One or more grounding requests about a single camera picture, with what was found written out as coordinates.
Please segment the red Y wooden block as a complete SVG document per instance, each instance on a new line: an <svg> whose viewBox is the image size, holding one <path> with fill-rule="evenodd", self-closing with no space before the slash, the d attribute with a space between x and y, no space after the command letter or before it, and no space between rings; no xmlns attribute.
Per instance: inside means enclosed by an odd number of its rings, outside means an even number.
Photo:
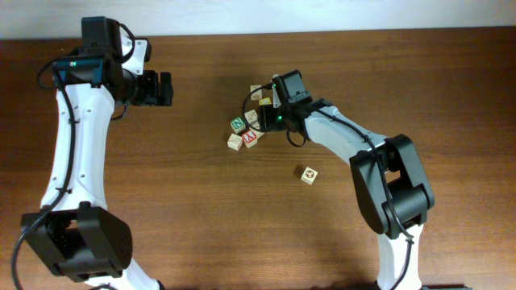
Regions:
<svg viewBox="0 0 516 290"><path fill-rule="evenodd" d="M253 130L248 130L242 134L243 144L249 148L257 144L258 136Z"/></svg>

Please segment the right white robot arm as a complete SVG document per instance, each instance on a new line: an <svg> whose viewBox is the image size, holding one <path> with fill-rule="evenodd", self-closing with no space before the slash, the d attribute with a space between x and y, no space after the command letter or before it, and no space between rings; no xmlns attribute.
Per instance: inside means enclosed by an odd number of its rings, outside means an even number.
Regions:
<svg viewBox="0 0 516 290"><path fill-rule="evenodd" d="M378 238L377 287L422 288L418 244L435 195L412 140L366 130L323 99L265 107L259 124L265 131L299 133L349 165L360 213Z"/></svg>

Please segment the soccer ball wooden block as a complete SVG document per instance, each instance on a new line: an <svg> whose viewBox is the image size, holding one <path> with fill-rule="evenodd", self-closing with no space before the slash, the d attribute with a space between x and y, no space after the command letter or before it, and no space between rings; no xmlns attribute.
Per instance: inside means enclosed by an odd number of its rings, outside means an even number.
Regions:
<svg viewBox="0 0 516 290"><path fill-rule="evenodd" d="M307 184L313 184L317 175L318 172L316 170L310 167L306 167L303 173L301 174L301 180Z"/></svg>

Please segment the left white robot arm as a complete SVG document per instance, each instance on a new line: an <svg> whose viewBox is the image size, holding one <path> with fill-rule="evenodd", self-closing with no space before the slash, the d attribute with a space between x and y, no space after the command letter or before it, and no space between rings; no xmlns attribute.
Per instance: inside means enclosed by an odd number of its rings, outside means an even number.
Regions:
<svg viewBox="0 0 516 290"><path fill-rule="evenodd" d="M17 262L24 243L55 276L92 289L162 289L133 257L129 225L109 212L104 192L107 131L116 105L170 106L170 73L131 69L146 56L86 53L48 63L60 116L51 179L40 210L25 213L10 258L12 280L21 288Z"/></svg>

